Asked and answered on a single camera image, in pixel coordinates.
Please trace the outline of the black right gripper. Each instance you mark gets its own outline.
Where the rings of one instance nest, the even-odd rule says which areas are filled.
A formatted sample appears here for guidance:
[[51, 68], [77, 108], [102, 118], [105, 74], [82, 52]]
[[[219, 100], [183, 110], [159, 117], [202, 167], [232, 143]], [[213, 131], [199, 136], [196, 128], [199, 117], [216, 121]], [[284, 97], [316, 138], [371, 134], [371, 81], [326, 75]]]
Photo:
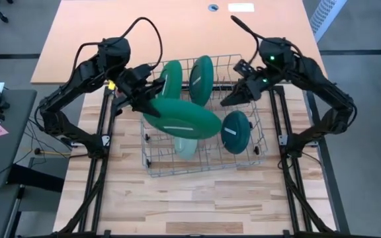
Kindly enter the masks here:
[[252, 99], [260, 99], [261, 93], [270, 89], [273, 82], [263, 76], [250, 76], [245, 79], [243, 85], [236, 84], [230, 95], [225, 97], [220, 104], [222, 106], [235, 106], [239, 104], [246, 104]]

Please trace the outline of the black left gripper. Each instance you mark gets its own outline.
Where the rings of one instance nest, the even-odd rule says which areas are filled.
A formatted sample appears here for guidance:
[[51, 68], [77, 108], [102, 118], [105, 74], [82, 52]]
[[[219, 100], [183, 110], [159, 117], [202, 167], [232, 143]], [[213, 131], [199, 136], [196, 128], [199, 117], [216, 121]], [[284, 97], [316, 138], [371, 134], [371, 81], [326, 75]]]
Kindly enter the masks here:
[[159, 111], [152, 105], [150, 100], [144, 97], [155, 97], [163, 90], [165, 80], [163, 78], [156, 79], [147, 84], [148, 75], [139, 76], [138, 78], [129, 77], [127, 75], [119, 75], [116, 78], [116, 98], [134, 97], [131, 101], [133, 111], [149, 114], [159, 118]]

